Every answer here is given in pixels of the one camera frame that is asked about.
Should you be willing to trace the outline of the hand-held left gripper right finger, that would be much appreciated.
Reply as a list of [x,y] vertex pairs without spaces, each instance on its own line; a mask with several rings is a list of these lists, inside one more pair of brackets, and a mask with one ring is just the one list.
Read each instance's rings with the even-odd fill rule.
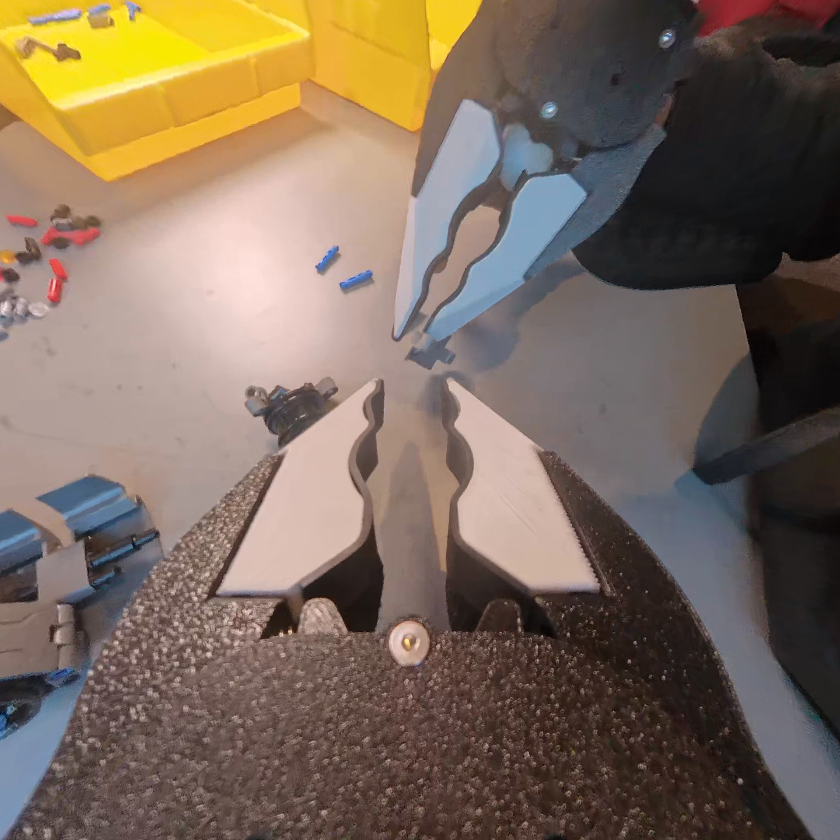
[[477,629],[488,605],[512,602],[546,624],[539,598],[600,595],[602,577],[545,464],[547,452],[452,378],[443,383],[449,505],[448,622]]

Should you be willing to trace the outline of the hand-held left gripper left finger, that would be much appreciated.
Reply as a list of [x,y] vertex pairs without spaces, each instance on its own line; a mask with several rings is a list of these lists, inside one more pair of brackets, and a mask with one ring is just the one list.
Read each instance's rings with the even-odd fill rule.
[[279,451],[214,581],[214,600],[303,607],[330,601],[351,632],[373,632],[384,585],[367,480],[385,387],[374,378]]

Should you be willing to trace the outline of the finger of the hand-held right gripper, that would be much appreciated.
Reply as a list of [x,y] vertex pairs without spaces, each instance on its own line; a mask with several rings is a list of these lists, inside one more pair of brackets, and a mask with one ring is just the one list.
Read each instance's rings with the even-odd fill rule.
[[458,226],[495,181],[501,163],[496,116],[475,101],[462,101],[407,207],[395,286],[392,337],[406,334],[423,306],[430,280],[450,254]]
[[430,318],[425,328],[430,339],[445,340],[519,289],[586,197],[571,174],[527,178],[511,199],[493,245],[468,265],[455,295]]

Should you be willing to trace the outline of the black round toy lens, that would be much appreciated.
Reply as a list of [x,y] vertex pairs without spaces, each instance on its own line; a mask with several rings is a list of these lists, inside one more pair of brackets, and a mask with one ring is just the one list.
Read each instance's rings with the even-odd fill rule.
[[330,377],[294,389],[277,385],[268,391],[250,385],[245,390],[245,408],[251,416],[261,419],[281,450],[329,412],[338,390]]

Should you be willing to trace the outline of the yellow plastic storage bin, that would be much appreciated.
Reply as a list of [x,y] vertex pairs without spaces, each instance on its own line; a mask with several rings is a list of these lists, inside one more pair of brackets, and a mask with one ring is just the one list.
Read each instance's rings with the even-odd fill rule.
[[[110,28],[88,23],[98,2],[1,3],[2,104],[106,182],[297,108],[313,75],[309,32],[253,2],[137,2],[134,22],[123,2],[107,3]],[[69,7],[84,15],[28,23]],[[20,59],[25,36],[81,59]]]
[[256,1],[305,28],[312,80],[410,132],[421,129],[435,78],[479,1]]

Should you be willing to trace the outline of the pile of small brick parts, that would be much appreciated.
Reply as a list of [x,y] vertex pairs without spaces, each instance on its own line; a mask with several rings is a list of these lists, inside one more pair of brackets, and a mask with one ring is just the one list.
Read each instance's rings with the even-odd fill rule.
[[78,215],[57,205],[46,219],[2,214],[1,341],[16,327],[57,310],[70,282],[67,251],[95,243],[102,234],[97,215]]

